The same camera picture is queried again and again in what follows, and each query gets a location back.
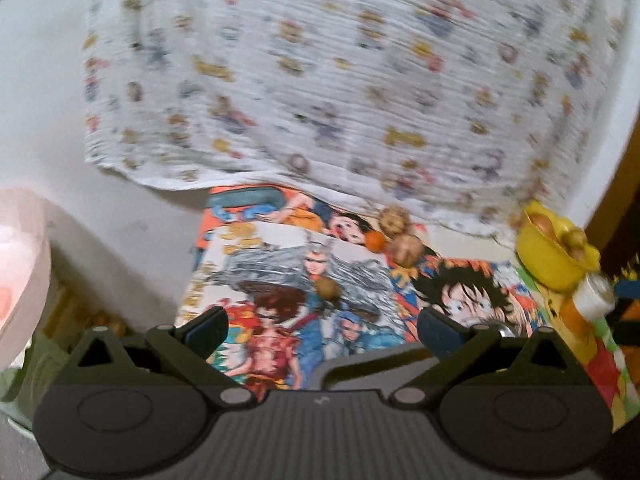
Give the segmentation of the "orange white cup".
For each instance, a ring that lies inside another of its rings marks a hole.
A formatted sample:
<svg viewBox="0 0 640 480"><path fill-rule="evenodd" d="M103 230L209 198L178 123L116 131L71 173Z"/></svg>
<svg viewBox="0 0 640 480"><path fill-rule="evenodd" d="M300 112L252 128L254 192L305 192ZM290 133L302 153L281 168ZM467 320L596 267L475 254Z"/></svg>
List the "orange white cup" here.
<svg viewBox="0 0 640 480"><path fill-rule="evenodd" d="M577 339L586 339L592 326L615 308L612 282L602 272L585 275L574 292L560 307L560 318L568 331Z"/></svg>

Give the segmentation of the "colourful anime poster mat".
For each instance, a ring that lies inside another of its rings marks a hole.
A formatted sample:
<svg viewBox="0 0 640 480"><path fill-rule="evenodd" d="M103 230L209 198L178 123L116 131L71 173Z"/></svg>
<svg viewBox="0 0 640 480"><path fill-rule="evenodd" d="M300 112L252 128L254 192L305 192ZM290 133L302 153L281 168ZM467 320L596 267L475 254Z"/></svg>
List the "colourful anime poster mat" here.
<svg viewBox="0 0 640 480"><path fill-rule="evenodd" d="M514 264L444 258L427 245L424 226L409 234L424 254L413 268L364 247L378 216L362 216L282 185L237 184L208 193L193 274L177 322L212 307L227 311L230 333L209 358L257 394L306 388L324 362L411 344L421 310L432 307L465 327L501 322L515 336L555 328L575 352L611 410L616 426L639 411L639 387L608 324L577 339L560 319L562 300L538 292ZM323 302L314 281L342 288Z"/></svg>

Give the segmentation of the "fruit in yellow bowl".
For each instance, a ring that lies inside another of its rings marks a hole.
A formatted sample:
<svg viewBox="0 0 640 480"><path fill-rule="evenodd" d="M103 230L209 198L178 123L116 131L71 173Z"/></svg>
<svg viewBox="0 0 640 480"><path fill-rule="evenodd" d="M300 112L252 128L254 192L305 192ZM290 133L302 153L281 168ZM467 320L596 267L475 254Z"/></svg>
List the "fruit in yellow bowl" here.
<svg viewBox="0 0 640 480"><path fill-rule="evenodd" d="M582 229L574 228L567 230L561 235L561 243L568 252L582 249L587 243L586 233Z"/></svg>

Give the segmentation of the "pink plastic basket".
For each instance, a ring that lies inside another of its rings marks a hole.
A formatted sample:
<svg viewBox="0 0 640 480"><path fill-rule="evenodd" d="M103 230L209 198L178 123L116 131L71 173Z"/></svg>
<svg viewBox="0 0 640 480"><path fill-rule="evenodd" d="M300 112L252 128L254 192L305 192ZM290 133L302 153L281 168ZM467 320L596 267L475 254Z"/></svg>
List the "pink plastic basket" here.
<svg viewBox="0 0 640 480"><path fill-rule="evenodd" d="M26 188L1 191L1 367L10 367L46 305L51 254L43 201Z"/></svg>

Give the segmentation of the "small orange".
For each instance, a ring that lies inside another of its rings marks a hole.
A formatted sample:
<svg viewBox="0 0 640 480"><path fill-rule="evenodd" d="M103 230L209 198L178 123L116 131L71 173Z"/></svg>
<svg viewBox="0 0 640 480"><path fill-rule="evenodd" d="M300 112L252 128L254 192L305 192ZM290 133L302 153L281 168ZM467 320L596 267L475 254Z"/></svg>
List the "small orange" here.
<svg viewBox="0 0 640 480"><path fill-rule="evenodd" d="M382 232L371 230L364 233L364 247L369 252L382 254L386 248L386 237Z"/></svg>

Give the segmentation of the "yellow flower sprig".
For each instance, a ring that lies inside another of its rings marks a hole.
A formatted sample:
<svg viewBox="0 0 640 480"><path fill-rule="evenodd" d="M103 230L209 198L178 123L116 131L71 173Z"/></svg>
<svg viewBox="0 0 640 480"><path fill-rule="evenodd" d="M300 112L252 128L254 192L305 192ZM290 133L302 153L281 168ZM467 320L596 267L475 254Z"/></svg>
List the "yellow flower sprig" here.
<svg viewBox="0 0 640 480"><path fill-rule="evenodd" d="M620 269L620 275L617 278L619 281L639 281L640 280L640 257L635 254L624 266Z"/></svg>

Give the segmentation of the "cartoon print cloth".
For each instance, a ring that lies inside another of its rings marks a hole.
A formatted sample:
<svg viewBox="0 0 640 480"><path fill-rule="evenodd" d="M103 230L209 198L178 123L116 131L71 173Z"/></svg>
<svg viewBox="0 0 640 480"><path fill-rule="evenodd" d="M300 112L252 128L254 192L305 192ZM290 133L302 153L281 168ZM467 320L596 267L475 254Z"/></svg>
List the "cartoon print cloth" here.
<svg viewBox="0 0 640 480"><path fill-rule="evenodd" d="M89 0L86 159L463 232L563 208L634 0Z"/></svg>

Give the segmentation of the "green plastic stool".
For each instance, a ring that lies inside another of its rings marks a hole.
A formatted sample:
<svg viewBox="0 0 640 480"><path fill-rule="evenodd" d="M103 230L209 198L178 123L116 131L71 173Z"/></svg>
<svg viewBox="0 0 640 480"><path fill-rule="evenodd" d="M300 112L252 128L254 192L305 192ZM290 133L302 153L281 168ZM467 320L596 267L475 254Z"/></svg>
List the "green plastic stool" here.
<svg viewBox="0 0 640 480"><path fill-rule="evenodd" d="M36 333L24 352L23 364L2 370L1 414L15 429L32 436L35 411L69 357L54 341Z"/></svg>

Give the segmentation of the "grey metal baking tray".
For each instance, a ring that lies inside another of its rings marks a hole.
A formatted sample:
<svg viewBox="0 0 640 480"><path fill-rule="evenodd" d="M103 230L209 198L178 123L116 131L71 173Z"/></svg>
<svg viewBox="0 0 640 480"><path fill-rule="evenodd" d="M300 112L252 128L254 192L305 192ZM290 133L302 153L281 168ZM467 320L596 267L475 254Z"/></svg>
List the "grey metal baking tray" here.
<svg viewBox="0 0 640 480"><path fill-rule="evenodd" d="M500 336L515 336L504 323L483 324L498 330ZM380 389L388 396L401 380L415 378L437 363L421 341L402 344L324 362L309 378L306 390Z"/></svg>

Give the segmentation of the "striped melon fruit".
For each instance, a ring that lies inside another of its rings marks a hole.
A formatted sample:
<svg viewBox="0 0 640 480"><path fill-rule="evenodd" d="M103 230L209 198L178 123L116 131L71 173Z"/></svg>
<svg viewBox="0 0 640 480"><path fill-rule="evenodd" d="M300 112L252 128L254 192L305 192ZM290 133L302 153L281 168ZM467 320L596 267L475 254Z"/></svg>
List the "striped melon fruit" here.
<svg viewBox="0 0 640 480"><path fill-rule="evenodd" d="M408 210L398 205L384 207L378 214L378 227L390 240L409 232L411 219Z"/></svg>
<svg viewBox="0 0 640 480"><path fill-rule="evenodd" d="M390 256L396 266L413 268L421 260L424 248L419 237L409 233L400 234L390 243Z"/></svg>

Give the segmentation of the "small brown kiwi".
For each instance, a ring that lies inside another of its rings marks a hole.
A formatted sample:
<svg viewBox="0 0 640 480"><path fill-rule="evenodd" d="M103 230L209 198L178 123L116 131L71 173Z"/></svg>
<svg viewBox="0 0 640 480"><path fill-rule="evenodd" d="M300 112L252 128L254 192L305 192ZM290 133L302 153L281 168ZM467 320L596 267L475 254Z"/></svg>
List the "small brown kiwi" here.
<svg viewBox="0 0 640 480"><path fill-rule="evenodd" d="M341 286L327 276L320 276L318 280L314 281L314 290L318 297L328 304L338 304L341 300Z"/></svg>

